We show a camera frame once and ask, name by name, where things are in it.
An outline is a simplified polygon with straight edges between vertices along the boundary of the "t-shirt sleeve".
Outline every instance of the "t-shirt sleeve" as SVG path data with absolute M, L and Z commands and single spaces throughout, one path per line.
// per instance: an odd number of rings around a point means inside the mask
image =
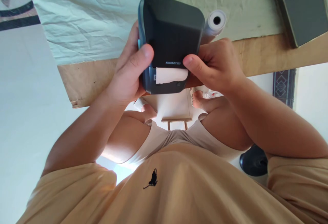
M 73 216 L 91 216 L 115 186 L 116 174 L 96 163 L 54 171 L 39 180 L 18 224 L 69 223 Z
M 328 159 L 272 157 L 268 188 L 318 223 L 328 223 Z

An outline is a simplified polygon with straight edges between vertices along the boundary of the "white paper roll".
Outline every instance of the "white paper roll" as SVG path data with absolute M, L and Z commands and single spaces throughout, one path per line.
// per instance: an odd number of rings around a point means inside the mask
M 212 11 L 207 18 L 201 39 L 201 45 L 210 43 L 224 29 L 227 21 L 227 16 L 224 11 Z
M 169 83 L 172 81 L 184 81 L 187 77 L 187 69 L 156 68 L 156 84 Z

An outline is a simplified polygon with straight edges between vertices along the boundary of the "wooden table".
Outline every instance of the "wooden table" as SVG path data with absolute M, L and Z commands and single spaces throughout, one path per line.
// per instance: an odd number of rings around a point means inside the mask
M 283 34 L 233 42 L 246 76 L 253 76 L 328 62 L 328 33 L 297 49 L 291 49 Z M 117 59 L 59 65 L 73 108 L 89 106 L 110 83 Z M 196 79 L 186 88 L 200 86 Z

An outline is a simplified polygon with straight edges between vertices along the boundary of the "plastic bottle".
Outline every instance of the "plastic bottle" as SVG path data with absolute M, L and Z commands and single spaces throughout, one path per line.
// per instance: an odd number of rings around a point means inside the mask
M 221 93 L 215 92 L 215 91 L 209 91 L 209 92 L 204 93 L 204 98 L 206 98 L 206 99 L 221 97 L 221 96 L 223 96 Z

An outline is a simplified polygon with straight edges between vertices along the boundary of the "wooden stool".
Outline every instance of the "wooden stool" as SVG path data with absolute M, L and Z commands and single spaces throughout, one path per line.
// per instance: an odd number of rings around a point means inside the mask
M 167 123 L 167 129 L 170 131 L 170 123 L 171 122 L 184 122 L 184 129 L 187 130 L 187 122 L 192 121 L 191 118 L 178 118 L 178 119 L 162 119 L 162 122 Z

